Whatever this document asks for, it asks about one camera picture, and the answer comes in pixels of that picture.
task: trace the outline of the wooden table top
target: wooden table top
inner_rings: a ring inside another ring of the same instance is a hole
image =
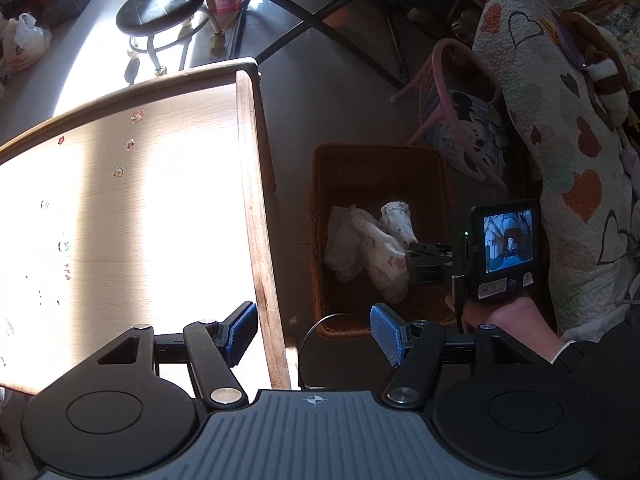
[[[135,324],[181,332],[256,301],[234,373],[250,398],[290,387],[257,80],[249,59],[163,76],[0,148],[0,384],[36,394]]]

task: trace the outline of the gray basket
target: gray basket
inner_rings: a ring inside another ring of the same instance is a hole
[[[73,20],[82,14],[91,0],[53,0],[43,11],[42,21],[55,28],[61,23]]]

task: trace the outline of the display screen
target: display screen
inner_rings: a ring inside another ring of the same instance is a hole
[[[484,217],[486,272],[533,260],[532,225],[530,210]]]

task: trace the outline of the black round stool seat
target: black round stool seat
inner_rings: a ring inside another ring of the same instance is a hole
[[[127,0],[116,25],[128,36],[151,36],[179,25],[200,9],[204,0]]]

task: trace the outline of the white sleeve cuff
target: white sleeve cuff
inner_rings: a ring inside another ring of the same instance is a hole
[[[565,350],[569,345],[571,345],[572,343],[575,343],[575,341],[568,341],[568,342],[564,343],[564,346],[562,346],[562,348],[558,350],[558,353],[557,353],[556,355],[554,355],[554,358],[553,358],[553,359],[551,359],[551,361],[549,361],[549,362],[550,362],[551,364],[555,363],[555,362],[556,362],[556,359],[558,359],[558,357],[560,356],[560,354],[561,354],[562,352],[564,352],[564,350]]]

